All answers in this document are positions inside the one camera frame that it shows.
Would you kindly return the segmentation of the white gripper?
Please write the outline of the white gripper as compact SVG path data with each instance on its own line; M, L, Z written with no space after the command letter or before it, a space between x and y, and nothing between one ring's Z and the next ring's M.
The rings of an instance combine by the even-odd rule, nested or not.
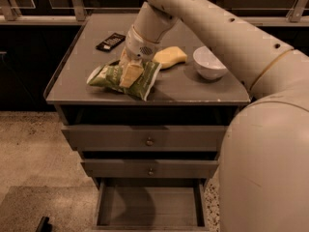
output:
M130 62L130 59L151 61L156 52L156 44L143 39L136 32L134 27L130 26L126 34L125 48L123 49L119 60L119 66L123 69L120 86L123 88L129 88L144 71L141 62Z

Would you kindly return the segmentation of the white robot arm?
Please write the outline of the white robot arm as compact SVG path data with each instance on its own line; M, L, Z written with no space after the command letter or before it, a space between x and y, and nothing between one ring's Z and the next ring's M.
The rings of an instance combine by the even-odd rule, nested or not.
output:
M150 59L180 19L243 84L251 103L219 157L221 232L309 232L309 57L208 0L147 0L126 51Z

